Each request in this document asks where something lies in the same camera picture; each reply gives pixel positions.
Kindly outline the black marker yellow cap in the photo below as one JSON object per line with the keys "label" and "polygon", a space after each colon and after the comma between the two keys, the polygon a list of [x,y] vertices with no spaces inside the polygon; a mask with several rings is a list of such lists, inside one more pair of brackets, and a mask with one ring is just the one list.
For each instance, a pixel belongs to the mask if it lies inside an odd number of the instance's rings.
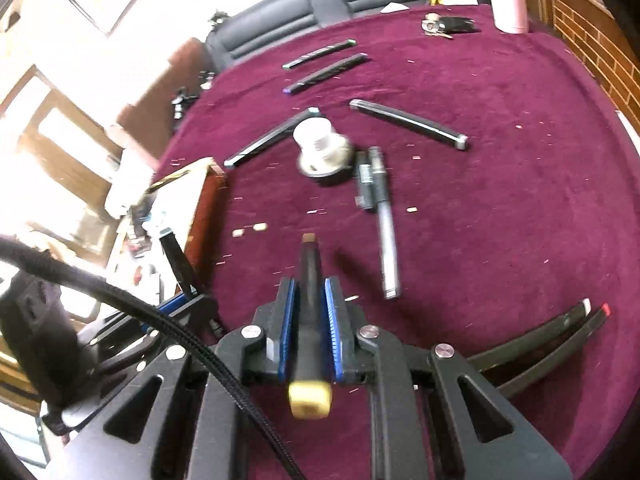
{"label": "black marker yellow cap", "polygon": [[329,416],[332,350],[318,238],[305,233],[300,246],[292,314],[288,402],[297,419]]}

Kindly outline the black marker white cap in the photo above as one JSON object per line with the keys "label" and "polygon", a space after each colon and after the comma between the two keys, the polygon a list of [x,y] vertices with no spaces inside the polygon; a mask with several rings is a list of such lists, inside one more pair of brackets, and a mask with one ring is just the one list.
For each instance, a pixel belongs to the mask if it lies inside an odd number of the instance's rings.
{"label": "black marker white cap", "polygon": [[591,312],[591,301],[584,298],[570,310],[495,348],[470,356],[468,361],[480,372],[513,362],[529,352],[540,350],[585,321]]}

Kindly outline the black marker red cap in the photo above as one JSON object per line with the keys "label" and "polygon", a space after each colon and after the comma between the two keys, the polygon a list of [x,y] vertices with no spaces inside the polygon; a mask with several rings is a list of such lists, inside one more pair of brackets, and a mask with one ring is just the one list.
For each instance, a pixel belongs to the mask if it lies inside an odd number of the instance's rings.
{"label": "black marker red cap", "polygon": [[558,348],[554,349],[548,356],[545,356],[534,366],[519,374],[501,385],[498,390],[506,398],[516,396],[524,391],[535,382],[539,382],[545,378],[556,368],[565,363],[569,358],[574,356],[588,341],[588,339],[605,324],[611,315],[611,307],[609,304],[602,304],[597,312],[587,316],[587,321],[580,326],[580,329],[574,333],[567,341],[564,341]]}

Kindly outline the gold white tray box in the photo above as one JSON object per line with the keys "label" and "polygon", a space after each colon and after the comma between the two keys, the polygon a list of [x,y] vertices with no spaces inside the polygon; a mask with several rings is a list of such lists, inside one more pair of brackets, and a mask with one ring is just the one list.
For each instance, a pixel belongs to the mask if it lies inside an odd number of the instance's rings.
{"label": "gold white tray box", "polygon": [[151,206],[142,220],[150,248],[135,255],[134,227],[129,218],[122,220],[106,266],[107,283],[154,306],[180,292],[160,238],[172,234],[184,252],[194,248],[196,214],[205,205],[205,188],[223,180],[224,172],[214,159],[204,157],[151,185]]}

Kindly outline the clear grey pen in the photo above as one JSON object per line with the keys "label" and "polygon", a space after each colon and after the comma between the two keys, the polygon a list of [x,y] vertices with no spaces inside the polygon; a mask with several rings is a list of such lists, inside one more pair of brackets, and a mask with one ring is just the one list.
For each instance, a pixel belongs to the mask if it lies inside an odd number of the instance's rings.
{"label": "clear grey pen", "polygon": [[387,300],[400,296],[398,255],[395,240],[390,187],[382,150],[379,146],[368,149],[371,163],[371,177],[375,210],[378,214],[378,234],[380,234],[382,287]]}

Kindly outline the white pill bottle green label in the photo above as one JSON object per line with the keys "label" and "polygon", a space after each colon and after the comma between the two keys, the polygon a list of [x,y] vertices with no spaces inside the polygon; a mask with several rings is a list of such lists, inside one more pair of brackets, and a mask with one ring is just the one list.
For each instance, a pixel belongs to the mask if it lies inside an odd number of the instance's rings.
{"label": "white pill bottle green label", "polygon": [[309,118],[301,122],[293,131],[293,139],[300,149],[302,161],[314,169],[329,166],[333,133],[328,118]]}

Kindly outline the black marker teal cap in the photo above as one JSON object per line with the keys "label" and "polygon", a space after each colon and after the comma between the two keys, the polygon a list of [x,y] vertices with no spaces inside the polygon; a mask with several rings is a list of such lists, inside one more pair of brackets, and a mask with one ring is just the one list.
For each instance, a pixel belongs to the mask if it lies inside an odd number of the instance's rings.
{"label": "black marker teal cap", "polygon": [[306,110],[302,110],[228,157],[224,161],[224,168],[238,168],[252,158],[255,158],[257,155],[267,151],[268,148],[271,148],[273,145],[281,142],[287,136],[292,136],[293,130],[304,120],[322,116],[323,114],[320,112],[318,107],[308,107]]}

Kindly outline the black marker purple cap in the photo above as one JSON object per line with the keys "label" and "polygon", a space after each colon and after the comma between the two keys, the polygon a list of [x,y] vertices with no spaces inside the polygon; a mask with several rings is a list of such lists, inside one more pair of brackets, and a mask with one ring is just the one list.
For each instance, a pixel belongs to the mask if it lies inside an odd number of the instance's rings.
{"label": "black marker purple cap", "polygon": [[343,58],[342,60],[323,67],[321,70],[317,70],[316,72],[289,84],[282,90],[282,92],[287,96],[294,96],[294,94],[303,92],[317,84],[320,84],[320,82],[336,77],[337,75],[347,72],[360,64],[367,63],[369,60],[370,58],[367,53],[357,53],[349,56],[348,58]]}

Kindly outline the black marker grey cap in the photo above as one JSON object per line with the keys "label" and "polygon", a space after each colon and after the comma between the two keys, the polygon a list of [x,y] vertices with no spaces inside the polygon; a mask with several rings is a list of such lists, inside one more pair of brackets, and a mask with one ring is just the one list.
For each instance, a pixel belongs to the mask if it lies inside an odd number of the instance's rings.
{"label": "black marker grey cap", "polygon": [[349,107],[356,112],[419,133],[421,136],[428,136],[440,143],[450,145],[458,151],[466,151],[469,147],[468,136],[433,122],[431,119],[362,99],[351,100]]}

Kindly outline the black marker green cap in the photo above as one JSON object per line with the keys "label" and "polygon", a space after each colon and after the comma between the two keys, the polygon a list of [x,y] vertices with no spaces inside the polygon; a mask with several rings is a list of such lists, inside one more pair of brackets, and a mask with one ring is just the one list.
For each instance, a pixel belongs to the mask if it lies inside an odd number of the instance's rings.
{"label": "black marker green cap", "polygon": [[318,60],[318,58],[325,58],[326,56],[331,55],[333,53],[344,51],[352,47],[356,47],[357,44],[358,42],[352,38],[348,38],[346,40],[336,42],[335,44],[328,44],[327,46],[321,47],[319,49],[301,54],[297,58],[294,58],[294,60],[283,63],[281,67],[284,70],[292,70],[297,66],[301,66],[308,62]]}

